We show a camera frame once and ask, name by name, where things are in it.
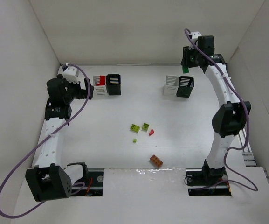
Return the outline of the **orange lego plate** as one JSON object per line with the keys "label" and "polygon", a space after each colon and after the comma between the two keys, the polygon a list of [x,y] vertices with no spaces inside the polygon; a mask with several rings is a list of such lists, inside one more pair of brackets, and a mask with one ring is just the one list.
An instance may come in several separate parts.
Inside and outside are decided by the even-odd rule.
{"label": "orange lego plate", "polygon": [[160,168],[163,165],[162,160],[160,160],[156,155],[151,156],[149,160],[157,168]]}

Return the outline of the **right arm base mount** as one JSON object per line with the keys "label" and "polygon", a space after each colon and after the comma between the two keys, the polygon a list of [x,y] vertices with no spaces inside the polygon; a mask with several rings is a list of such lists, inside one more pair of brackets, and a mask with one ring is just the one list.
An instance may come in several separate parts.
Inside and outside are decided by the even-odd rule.
{"label": "right arm base mount", "polygon": [[188,186],[189,196],[231,196],[231,189],[227,174],[205,180],[202,170],[198,168],[186,169],[184,183]]}

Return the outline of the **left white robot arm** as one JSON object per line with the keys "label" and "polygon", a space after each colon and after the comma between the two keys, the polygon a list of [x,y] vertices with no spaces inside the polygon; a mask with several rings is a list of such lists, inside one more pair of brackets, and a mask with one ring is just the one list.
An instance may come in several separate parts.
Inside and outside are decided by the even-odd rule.
{"label": "left white robot arm", "polygon": [[71,102],[74,99],[91,99],[93,86],[84,79],[85,89],[80,82],[69,82],[58,75],[47,81],[49,98],[45,108],[45,137],[33,168],[26,170],[25,178],[34,199],[44,202],[69,198],[72,186],[80,179],[87,180],[89,172],[85,162],[70,163],[61,167],[61,155],[65,130],[71,121]]}

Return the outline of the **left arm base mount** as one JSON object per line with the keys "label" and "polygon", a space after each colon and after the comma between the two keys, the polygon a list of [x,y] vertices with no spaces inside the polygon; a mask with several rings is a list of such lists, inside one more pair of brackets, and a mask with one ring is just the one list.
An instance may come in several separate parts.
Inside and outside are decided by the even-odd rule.
{"label": "left arm base mount", "polygon": [[102,196],[104,169],[74,164],[60,170],[60,198]]}

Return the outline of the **green square lego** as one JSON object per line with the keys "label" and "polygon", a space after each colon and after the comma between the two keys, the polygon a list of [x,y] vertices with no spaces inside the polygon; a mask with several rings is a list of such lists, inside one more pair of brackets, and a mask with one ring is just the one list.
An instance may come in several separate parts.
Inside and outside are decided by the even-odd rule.
{"label": "green square lego", "polygon": [[182,72],[183,72],[183,74],[189,73],[189,68],[186,66],[182,66]]}

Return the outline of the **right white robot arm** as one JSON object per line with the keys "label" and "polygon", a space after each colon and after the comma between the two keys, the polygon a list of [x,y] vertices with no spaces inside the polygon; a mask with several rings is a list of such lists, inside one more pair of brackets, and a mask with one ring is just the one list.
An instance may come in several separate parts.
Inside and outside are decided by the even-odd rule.
{"label": "right white robot arm", "polygon": [[249,130],[251,103],[243,101],[233,87],[226,63],[214,52],[214,37],[186,30],[190,45],[183,48],[181,66],[184,73],[199,67],[209,79],[219,102],[212,118],[214,140],[200,171],[186,171],[188,186],[214,185],[226,174],[229,149],[242,129]]}

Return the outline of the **red lego plate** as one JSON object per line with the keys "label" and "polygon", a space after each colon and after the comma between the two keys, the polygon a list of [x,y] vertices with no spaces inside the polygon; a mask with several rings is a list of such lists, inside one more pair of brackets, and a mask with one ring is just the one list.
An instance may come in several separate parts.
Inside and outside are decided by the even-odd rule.
{"label": "red lego plate", "polygon": [[100,75],[97,81],[97,86],[106,85],[106,76]]}

